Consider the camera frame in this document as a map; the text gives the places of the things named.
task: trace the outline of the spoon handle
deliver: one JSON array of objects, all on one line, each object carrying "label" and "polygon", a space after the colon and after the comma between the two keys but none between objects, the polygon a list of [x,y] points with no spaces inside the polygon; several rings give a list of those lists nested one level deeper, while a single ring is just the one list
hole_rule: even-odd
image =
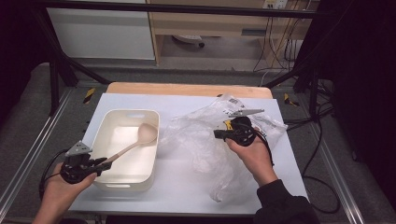
[{"label": "spoon handle", "polygon": [[117,154],[114,154],[113,156],[111,156],[111,157],[108,158],[107,160],[103,161],[102,163],[115,161],[115,160],[118,159],[120,156],[122,156],[125,152],[129,151],[129,150],[132,149],[133,147],[137,147],[138,145],[140,145],[140,142],[135,142],[135,143],[129,145],[128,147],[126,147],[125,149],[121,150],[121,151],[118,152]]}]

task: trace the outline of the hand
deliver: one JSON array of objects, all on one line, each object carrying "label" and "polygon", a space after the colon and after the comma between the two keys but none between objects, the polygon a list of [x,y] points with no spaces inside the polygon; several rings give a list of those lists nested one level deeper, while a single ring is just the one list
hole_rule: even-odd
[{"label": "hand", "polygon": [[35,216],[35,223],[58,223],[77,196],[89,187],[96,178],[96,173],[88,175],[81,182],[71,185],[59,175],[62,164],[58,163],[49,178],[43,201]]},{"label": "hand", "polygon": [[226,139],[226,143],[253,174],[260,187],[277,180],[268,150],[259,137],[256,137],[248,147],[239,146],[229,138]]}]

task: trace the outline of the electrical outlet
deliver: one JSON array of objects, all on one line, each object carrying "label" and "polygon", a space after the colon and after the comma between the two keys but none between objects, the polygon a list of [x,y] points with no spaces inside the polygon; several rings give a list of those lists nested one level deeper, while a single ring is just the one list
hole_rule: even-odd
[{"label": "electrical outlet", "polygon": [[276,0],[274,9],[285,9],[288,0]]},{"label": "electrical outlet", "polygon": [[276,5],[276,0],[265,0],[262,8],[274,9]]}]

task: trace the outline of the metal rail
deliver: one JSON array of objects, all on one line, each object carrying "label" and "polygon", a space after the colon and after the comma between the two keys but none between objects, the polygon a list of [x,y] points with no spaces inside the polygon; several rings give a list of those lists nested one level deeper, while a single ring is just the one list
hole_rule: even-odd
[{"label": "metal rail", "polygon": [[43,129],[41,130],[40,134],[36,138],[35,142],[31,146],[29,152],[27,153],[26,157],[24,158],[23,162],[20,165],[20,168],[14,175],[14,177],[9,182],[6,190],[4,191],[3,195],[0,198],[0,223],[3,222],[3,219],[6,217],[6,214],[11,207],[12,203],[14,202],[15,198],[18,195],[24,181],[26,180],[29,172],[32,170],[35,161],[37,160],[38,156],[44,145],[46,144],[47,140],[52,133],[53,128],[55,127],[56,123],[58,122],[60,116],[64,112],[64,109],[67,105],[69,100],[69,96],[73,88],[68,88],[64,92],[60,106],[56,110],[53,116],[47,119],[46,124],[44,125]]},{"label": "metal rail", "polygon": [[110,2],[87,2],[87,1],[36,0],[35,5],[39,7],[70,8],[70,9],[171,12],[171,13],[279,17],[279,18],[300,18],[300,19],[330,19],[335,16],[334,13],[318,12],[311,10],[284,10],[284,9],[247,8],[247,7],[207,7],[207,6],[188,6],[188,5],[110,3]]},{"label": "metal rail", "polygon": [[[299,98],[300,105],[304,110],[305,114],[309,117],[310,113],[308,111],[308,104],[306,100],[301,97],[301,94],[297,94]],[[316,123],[311,123],[311,129],[318,139],[319,137],[319,126]],[[338,194],[338,197],[341,201],[341,204],[344,206],[344,210],[346,212],[346,216],[349,219],[349,222],[352,224],[364,224],[363,216],[361,215],[361,211],[357,206],[355,199],[352,196],[352,193],[347,186],[347,182],[345,181],[340,169],[338,168],[337,162],[332,156],[329,147],[326,144],[326,140],[322,138],[320,145],[320,155],[324,161],[324,164],[329,172],[330,178],[332,179],[332,183],[334,185],[335,191]]]}]

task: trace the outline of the black stand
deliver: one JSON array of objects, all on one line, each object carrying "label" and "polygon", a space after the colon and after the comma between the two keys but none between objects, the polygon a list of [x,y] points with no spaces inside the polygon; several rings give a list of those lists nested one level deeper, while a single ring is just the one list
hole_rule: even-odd
[{"label": "black stand", "polygon": [[262,85],[262,87],[271,89],[291,77],[298,77],[293,87],[296,92],[302,92],[309,86],[311,87],[309,115],[314,121],[318,121],[317,99],[319,73],[321,69],[326,68],[326,61],[329,55],[337,47],[336,41],[340,39],[341,34],[338,25],[344,19],[353,2],[354,0],[343,2],[338,0],[321,0],[318,11],[334,11],[336,12],[334,14],[338,14],[339,16],[334,17],[334,20],[326,21],[313,19],[293,70],[282,77]]},{"label": "black stand", "polygon": [[111,81],[100,77],[93,71],[69,58],[63,52],[54,30],[51,29],[49,23],[47,22],[48,18],[45,18],[45,15],[47,15],[45,8],[30,6],[30,8],[26,10],[26,12],[30,12],[32,15],[32,19],[35,20],[35,25],[37,27],[34,28],[36,30],[35,33],[37,35],[37,38],[41,41],[43,48],[45,49],[48,57],[51,59],[49,62],[51,86],[51,110],[49,112],[50,115],[53,115],[59,106],[58,75],[61,76],[64,84],[69,87],[74,87],[78,84],[78,79],[73,68],[79,70],[80,72],[102,84],[108,85],[111,83]]}]

